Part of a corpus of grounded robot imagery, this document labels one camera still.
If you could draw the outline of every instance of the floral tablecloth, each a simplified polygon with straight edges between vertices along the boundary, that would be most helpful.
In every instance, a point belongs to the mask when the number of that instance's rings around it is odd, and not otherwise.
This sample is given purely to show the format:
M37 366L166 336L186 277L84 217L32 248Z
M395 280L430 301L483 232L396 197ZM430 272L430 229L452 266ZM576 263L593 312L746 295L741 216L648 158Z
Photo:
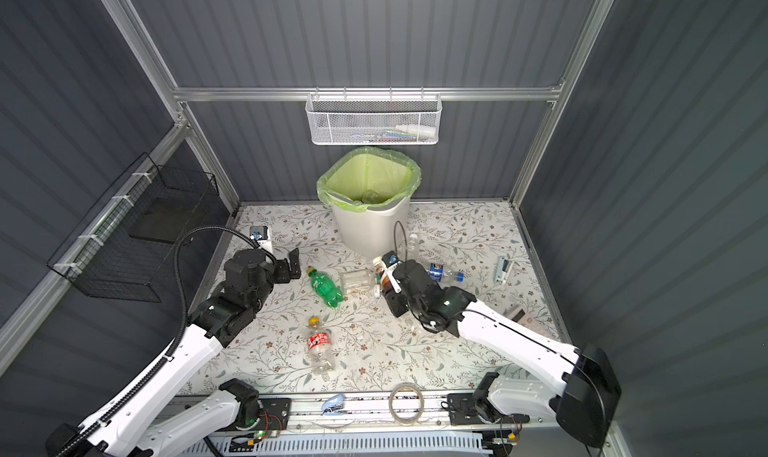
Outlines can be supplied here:
M422 389L468 389L486 372L522 379L526 371L490 349L446 332L423 330L410 314L396 319L384 299L358 296L330 309L315 295L306 276L313 266L339 282L341 272L367 259L341 241L330 209L323 205L249 206L238 229L268 225L275 254L300 248L302 278L276 285L256 315L219 356L210 360L181 393L207 394L237 377L262 393L389 391L402 382ZM408 232L417 232L422 260L446 263L465 273L462 287L500 313L523 303L557 338L528 254L506 202L412 203ZM233 239L224 260L245 243ZM499 255L512 260L504 286L493 282ZM224 279L220 270L216 281ZM307 319L318 316L332 336L337 369L324 381L306 359Z

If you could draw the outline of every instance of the blue label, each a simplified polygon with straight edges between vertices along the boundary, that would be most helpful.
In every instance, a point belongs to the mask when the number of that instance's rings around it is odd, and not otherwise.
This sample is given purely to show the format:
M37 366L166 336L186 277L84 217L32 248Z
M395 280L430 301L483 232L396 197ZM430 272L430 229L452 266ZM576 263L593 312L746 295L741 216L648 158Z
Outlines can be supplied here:
M440 279L442 279L442 265L437 265L436 263L430 264L427 273L432 278L432 280L439 282Z

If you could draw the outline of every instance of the white trash can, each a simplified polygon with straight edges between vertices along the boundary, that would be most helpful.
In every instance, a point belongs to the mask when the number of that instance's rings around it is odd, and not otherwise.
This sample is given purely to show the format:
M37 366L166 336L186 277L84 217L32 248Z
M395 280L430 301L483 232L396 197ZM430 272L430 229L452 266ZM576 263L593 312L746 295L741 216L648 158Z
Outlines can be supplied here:
M331 207L344 244L372 259L395 250L395 222L408 231L408 204L421 181L407 155L360 146L322 174L317 196Z

